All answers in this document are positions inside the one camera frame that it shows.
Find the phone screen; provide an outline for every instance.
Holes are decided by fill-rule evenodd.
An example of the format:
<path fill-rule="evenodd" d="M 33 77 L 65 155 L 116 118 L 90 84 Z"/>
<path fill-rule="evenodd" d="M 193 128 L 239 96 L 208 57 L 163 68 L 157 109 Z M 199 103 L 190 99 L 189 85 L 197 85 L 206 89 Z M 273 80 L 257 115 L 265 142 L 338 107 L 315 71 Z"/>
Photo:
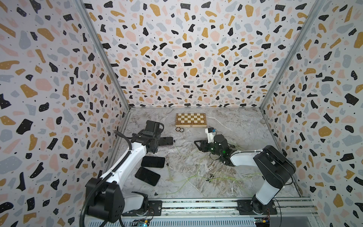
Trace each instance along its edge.
<path fill-rule="evenodd" d="M 148 170 L 144 167 L 140 167 L 139 170 L 136 172 L 135 177 L 139 180 L 142 180 L 145 183 L 148 183 L 152 186 L 156 186 L 160 179 L 160 175 Z"/>
<path fill-rule="evenodd" d="M 173 137 L 161 137 L 159 139 L 159 146 L 170 146 L 173 143 Z"/>
<path fill-rule="evenodd" d="M 151 168 L 164 168 L 165 158 L 164 157 L 154 157 L 154 156 L 145 156 L 142 159 L 141 166 L 142 167 L 151 167 Z"/>

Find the chessboard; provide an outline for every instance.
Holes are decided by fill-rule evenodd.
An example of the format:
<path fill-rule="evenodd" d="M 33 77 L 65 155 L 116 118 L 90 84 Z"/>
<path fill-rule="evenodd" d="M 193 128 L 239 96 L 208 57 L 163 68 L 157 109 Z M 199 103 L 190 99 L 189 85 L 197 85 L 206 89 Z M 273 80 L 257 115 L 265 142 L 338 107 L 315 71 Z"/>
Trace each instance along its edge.
<path fill-rule="evenodd" d="M 178 113 L 176 114 L 175 127 L 206 127 L 205 113 Z"/>

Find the terrazzo wallpaper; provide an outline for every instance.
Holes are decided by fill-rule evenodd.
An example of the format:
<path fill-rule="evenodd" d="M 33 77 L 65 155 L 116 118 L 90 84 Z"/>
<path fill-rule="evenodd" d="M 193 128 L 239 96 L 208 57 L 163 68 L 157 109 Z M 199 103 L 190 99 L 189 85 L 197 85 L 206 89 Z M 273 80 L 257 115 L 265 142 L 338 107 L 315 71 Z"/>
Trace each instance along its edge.
<path fill-rule="evenodd" d="M 325 226 L 363 226 L 363 1 L 326 1 L 263 112 Z"/>
<path fill-rule="evenodd" d="M 260 106 L 314 0 L 84 0 L 130 106 Z"/>
<path fill-rule="evenodd" d="M 73 2 L 0 7 L 0 226 L 78 226 L 123 106 Z"/>

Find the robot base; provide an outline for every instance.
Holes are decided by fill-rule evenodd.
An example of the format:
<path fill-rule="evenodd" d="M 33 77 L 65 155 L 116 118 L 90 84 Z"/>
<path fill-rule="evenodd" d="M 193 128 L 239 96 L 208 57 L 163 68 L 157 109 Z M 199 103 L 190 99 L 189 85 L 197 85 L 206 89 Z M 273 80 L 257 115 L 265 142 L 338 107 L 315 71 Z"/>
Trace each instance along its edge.
<path fill-rule="evenodd" d="M 266 211 L 263 212 L 263 215 L 268 215 L 270 210 L 270 215 L 277 214 L 277 210 L 274 207 L 273 201 L 271 200 L 265 207 Z M 256 212 L 253 211 L 253 205 L 251 199 L 241 199 L 237 200 L 237 210 L 240 212 L 240 215 L 255 215 Z"/>
<path fill-rule="evenodd" d="M 149 217 L 151 218 L 152 216 L 161 216 L 161 209 L 163 207 L 163 202 L 161 200 L 151 200 L 148 202 L 148 207 L 149 207 Z M 122 216 L 124 217 L 134 217 L 134 216 L 140 216 L 140 214 L 137 213 L 137 211 L 132 210 L 126 213 L 123 213 Z"/>

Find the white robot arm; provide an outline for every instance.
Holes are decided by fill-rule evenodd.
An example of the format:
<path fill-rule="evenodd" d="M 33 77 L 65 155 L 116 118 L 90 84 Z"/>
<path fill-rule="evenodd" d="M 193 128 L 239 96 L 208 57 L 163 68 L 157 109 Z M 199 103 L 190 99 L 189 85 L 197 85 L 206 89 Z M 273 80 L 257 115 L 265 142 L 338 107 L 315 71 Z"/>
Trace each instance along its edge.
<path fill-rule="evenodd" d="M 84 227 L 85 215 L 116 222 L 123 213 L 135 210 L 144 214 L 147 211 L 148 197 L 140 192 L 123 195 L 121 190 L 131 171 L 147 152 L 157 152 L 160 135 L 164 125 L 147 121 L 144 130 L 133 134 L 131 141 L 122 133 L 115 134 L 124 138 L 129 147 L 118 161 L 100 178 L 92 178 L 86 184 L 86 200 L 79 217 L 79 225 Z"/>
<path fill-rule="evenodd" d="M 265 181 L 253 196 L 251 206 L 257 214 L 265 212 L 273 197 L 292 178 L 296 171 L 294 165 L 273 146 L 267 145 L 254 151 L 238 151 L 228 144 L 223 135 L 216 135 L 214 128 L 208 128 L 205 132 L 208 140 L 194 141 L 200 151 L 218 155 L 219 160 L 227 166 L 246 165 L 260 169 Z"/>

